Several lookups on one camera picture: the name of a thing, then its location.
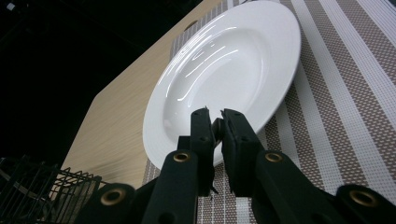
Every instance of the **wire rack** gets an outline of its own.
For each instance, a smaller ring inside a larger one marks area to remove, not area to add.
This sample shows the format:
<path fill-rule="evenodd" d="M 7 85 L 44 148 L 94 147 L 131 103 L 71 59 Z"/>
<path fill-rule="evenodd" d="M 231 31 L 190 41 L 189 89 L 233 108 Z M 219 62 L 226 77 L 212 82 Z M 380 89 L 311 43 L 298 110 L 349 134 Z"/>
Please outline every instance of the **wire rack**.
<path fill-rule="evenodd" d="M 21 159 L 0 159 L 0 223 L 73 223 L 101 176 Z"/>

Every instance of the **table surface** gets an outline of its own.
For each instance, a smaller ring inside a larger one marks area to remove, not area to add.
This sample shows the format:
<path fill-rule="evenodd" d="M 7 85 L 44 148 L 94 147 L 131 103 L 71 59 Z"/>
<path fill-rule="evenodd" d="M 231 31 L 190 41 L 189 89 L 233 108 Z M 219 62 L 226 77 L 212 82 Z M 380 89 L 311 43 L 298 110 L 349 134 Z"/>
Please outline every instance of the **table surface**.
<path fill-rule="evenodd" d="M 170 60 L 172 41 L 220 0 L 204 0 L 93 99 L 63 169 L 100 175 L 139 188 L 147 155 L 143 118 L 149 97 Z"/>

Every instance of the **white plate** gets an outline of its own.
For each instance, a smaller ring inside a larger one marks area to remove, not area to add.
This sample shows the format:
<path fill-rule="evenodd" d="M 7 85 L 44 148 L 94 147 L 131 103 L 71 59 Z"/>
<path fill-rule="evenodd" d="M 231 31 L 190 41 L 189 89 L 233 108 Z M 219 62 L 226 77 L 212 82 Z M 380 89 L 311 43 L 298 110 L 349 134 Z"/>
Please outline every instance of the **white plate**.
<path fill-rule="evenodd" d="M 231 8 L 201 28 L 166 67 L 148 102 L 143 141 L 148 158 L 162 168 L 190 135 L 190 116 L 207 106 L 245 114 L 257 133 L 273 116 L 293 80 L 300 58 L 300 28 L 284 6 L 250 2 Z M 222 162 L 220 146 L 214 164 Z"/>

